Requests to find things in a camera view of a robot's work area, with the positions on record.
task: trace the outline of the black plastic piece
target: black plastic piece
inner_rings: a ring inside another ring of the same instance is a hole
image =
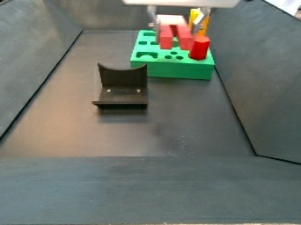
[[[113,69],[100,65],[102,92],[93,103],[110,107],[142,107],[149,103],[148,64],[136,69]]]

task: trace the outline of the dark gray floor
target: dark gray floor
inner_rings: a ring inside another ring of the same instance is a hole
[[[266,1],[211,19],[213,55],[256,152],[301,163],[301,21]]]
[[[0,180],[0,224],[301,222],[301,167],[260,157],[2,158]]]
[[[0,144],[0,156],[254,156],[215,73],[149,79],[146,112],[101,113],[97,63],[130,67],[137,33],[85,32]]]

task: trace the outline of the hole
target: hole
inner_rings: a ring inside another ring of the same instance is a hole
[[[146,32],[146,33],[144,33],[144,36],[145,37],[156,37],[156,33]]]
[[[138,58],[144,57],[145,55],[150,55],[155,59],[159,58],[159,53],[153,53],[153,52],[138,52],[137,53]]]

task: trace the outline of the green block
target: green block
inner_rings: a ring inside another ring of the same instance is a hole
[[[189,53],[180,49],[177,39],[172,50],[161,49],[156,32],[142,30],[132,53],[132,67],[137,68],[148,63],[149,76],[211,80],[215,69],[211,50],[203,61],[191,59]]]

